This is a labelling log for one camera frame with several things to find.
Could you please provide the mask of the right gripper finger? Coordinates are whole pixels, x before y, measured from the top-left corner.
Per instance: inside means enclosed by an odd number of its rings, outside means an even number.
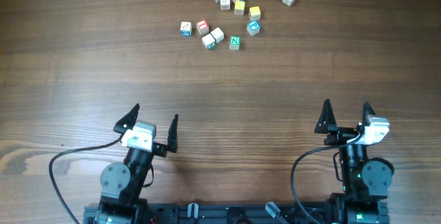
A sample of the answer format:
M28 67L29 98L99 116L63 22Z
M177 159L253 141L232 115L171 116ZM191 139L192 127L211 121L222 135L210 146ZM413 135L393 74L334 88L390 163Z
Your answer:
M371 115L375 115L373 108L371 107L370 103L368 101L365 101L362 106L362 123L368 124L369 123L369 117Z
M336 131L337 123L331 106L331 101L326 99L323 103L322 111L314 132L317 134L328 134Z

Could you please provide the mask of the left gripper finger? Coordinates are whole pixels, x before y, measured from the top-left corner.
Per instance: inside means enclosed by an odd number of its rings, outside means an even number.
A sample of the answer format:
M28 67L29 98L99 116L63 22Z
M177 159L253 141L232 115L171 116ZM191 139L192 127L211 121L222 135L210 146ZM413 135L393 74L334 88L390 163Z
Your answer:
M178 149L178 115L175 114L171 122L168 137L167 137L167 150L169 152L176 153Z
M125 116L118 120L115 125L115 130L131 130L136 124L140 105L137 103Z

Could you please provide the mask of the white block blue base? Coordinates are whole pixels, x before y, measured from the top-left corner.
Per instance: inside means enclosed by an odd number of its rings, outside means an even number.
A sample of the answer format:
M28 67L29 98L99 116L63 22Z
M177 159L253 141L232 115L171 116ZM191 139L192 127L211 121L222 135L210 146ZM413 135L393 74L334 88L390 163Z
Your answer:
M187 21L182 21L180 32L182 36L190 37L192 35L192 23Z

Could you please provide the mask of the red letter I block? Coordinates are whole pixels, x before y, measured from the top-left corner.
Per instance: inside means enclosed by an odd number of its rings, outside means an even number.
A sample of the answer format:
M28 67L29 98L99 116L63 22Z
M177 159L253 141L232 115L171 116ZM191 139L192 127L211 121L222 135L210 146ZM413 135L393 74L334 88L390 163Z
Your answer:
M196 28L200 35L207 34L209 32L209 25L206 20L200 20L196 23Z

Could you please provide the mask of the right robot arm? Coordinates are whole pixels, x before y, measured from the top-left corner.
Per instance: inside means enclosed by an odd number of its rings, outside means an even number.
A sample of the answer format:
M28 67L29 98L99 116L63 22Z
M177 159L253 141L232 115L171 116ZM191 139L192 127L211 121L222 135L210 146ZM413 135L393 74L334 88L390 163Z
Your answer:
M336 178L343 193L333 193L315 209L314 216L323 223L389 223L388 188L394 174L393 165L379 157L369 158L367 148L379 143L389 132L387 118L377 115L369 103L362 107L362 121L354 128L337 125L331 101L325 100L314 130L326 134L326 148L337 149L333 160Z

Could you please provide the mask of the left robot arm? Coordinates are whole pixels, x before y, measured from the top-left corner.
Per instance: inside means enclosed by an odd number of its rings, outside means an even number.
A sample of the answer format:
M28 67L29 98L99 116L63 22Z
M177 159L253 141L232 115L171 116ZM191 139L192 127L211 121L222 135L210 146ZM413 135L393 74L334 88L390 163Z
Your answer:
M165 158L178 149L178 115L175 114L168 131L167 143L155 141L156 125L137 119L140 105L136 104L114 125L121 135L122 146L128 149L121 163L108 165L101 173L101 199L96 210L84 211L84 223L137 224L155 223L156 217L147 200L140 197L141 190L150 185L145 182L153 172L155 156Z

